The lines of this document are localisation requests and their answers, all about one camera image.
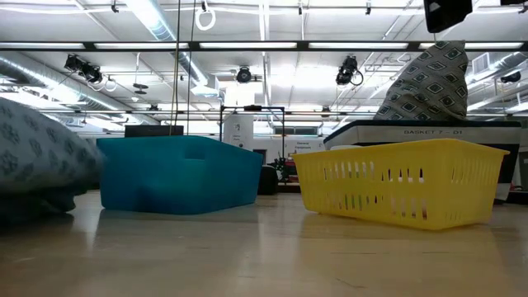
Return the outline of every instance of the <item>ceiling duct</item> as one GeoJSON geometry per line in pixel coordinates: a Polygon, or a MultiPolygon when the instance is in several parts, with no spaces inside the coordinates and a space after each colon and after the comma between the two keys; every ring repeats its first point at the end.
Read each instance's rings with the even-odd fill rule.
{"type": "MultiPolygon", "coordinates": [[[[150,34],[158,41],[176,41],[176,33],[169,25],[163,9],[156,0],[126,0],[127,7],[138,17],[147,27],[150,34]]],[[[189,74],[195,85],[205,86],[209,81],[209,76],[200,66],[191,61],[189,54],[179,52],[175,57],[180,66],[189,74]]]]}
{"type": "Polygon", "coordinates": [[[508,72],[519,67],[528,59],[528,52],[515,52],[504,56],[500,53],[489,53],[489,66],[487,71],[480,69],[476,74],[470,74],[466,77],[468,87],[476,86],[476,83],[485,79],[497,76],[503,76],[508,72]]]}
{"type": "MultiPolygon", "coordinates": [[[[44,66],[43,64],[15,52],[0,54],[0,75],[29,82],[32,87],[45,87],[48,94],[61,101],[85,101],[89,109],[129,110],[130,107],[112,99],[103,93],[96,92],[73,78],[44,66]]],[[[158,125],[155,119],[146,115],[131,115],[138,123],[158,125]]]]}

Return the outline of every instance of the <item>hanging ring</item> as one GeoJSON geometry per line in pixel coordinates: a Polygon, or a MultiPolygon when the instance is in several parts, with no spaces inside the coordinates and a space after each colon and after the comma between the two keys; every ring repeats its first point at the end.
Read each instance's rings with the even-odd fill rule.
{"type": "Polygon", "coordinates": [[[209,30],[209,29],[212,28],[212,27],[215,25],[215,23],[216,23],[216,13],[215,13],[215,11],[212,10],[212,9],[209,9],[209,10],[207,10],[206,12],[203,12],[203,11],[201,11],[201,10],[197,10],[197,11],[196,11],[196,21],[195,21],[195,23],[196,23],[196,26],[198,27],[198,29],[200,29],[200,30],[202,30],[202,31],[207,31],[207,30],[209,30]],[[211,22],[210,22],[209,25],[207,25],[207,26],[202,26],[202,25],[201,25],[201,22],[200,22],[200,16],[201,16],[202,14],[204,14],[204,13],[210,13],[210,14],[211,14],[211,22]]]}

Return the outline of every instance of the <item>gray patterned cloth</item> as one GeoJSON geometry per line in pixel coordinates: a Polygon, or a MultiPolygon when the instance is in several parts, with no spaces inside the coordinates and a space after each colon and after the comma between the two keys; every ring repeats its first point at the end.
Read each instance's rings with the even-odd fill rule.
{"type": "Polygon", "coordinates": [[[464,120],[468,103],[463,41],[439,41],[414,59],[387,91],[375,120],[464,120]]]}
{"type": "Polygon", "coordinates": [[[93,144],[59,122],[0,98],[0,223],[71,210],[98,181],[101,162],[93,144]]]}

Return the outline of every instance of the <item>patterned fabric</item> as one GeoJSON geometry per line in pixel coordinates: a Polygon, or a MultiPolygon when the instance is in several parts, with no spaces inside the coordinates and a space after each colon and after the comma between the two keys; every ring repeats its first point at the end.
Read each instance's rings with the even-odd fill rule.
{"type": "Polygon", "coordinates": [[[387,91],[375,120],[463,120],[468,56],[463,41],[439,41],[414,59],[387,91]]]}
{"type": "Polygon", "coordinates": [[[98,180],[96,147],[45,115],[0,98],[0,200],[98,180]]]}

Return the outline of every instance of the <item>table surface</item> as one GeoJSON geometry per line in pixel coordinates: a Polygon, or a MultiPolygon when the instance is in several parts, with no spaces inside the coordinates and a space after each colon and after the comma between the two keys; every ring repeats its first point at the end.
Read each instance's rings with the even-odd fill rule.
{"type": "Polygon", "coordinates": [[[102,209],[0,233],[6,296],[527,296],[528,208],[427,232],[259,197],[211,214],[102,209]]]}

